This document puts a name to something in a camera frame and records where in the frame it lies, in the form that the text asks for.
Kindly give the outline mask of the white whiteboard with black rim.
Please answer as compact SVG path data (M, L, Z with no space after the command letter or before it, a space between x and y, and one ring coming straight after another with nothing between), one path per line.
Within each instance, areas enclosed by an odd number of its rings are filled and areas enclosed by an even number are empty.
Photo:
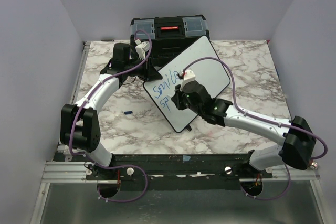
M159 70L161 80L144 89L174 131L182 132L230 84L230 77L206 36Z

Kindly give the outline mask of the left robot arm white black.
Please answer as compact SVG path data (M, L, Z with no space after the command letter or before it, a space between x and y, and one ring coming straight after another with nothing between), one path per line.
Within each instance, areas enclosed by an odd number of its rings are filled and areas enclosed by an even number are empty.
M113 154L100 142L98 114L128 77L149 79L146 74L151 49L150 41L136 40L138 57L131 59L129 44L115 44L112 58L100 71L97 82L88 93L76 103L65 104L61 109L61 143L69 147L71 155L82 155L94 162L104 179L112 179L117 170Z

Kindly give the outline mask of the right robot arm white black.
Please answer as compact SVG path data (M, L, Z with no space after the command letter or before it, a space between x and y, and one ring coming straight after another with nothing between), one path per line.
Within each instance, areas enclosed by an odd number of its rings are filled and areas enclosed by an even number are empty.
M172 101L178 110L189 109L209 124L242 129L274 142L271 147L248 152L248 159L241 165L246 177L255 177L260 171L281 164L299 170L310 166L316 138L300 116L292 120L272 119L238 110L230 101L212 98L197 81L176 85Z

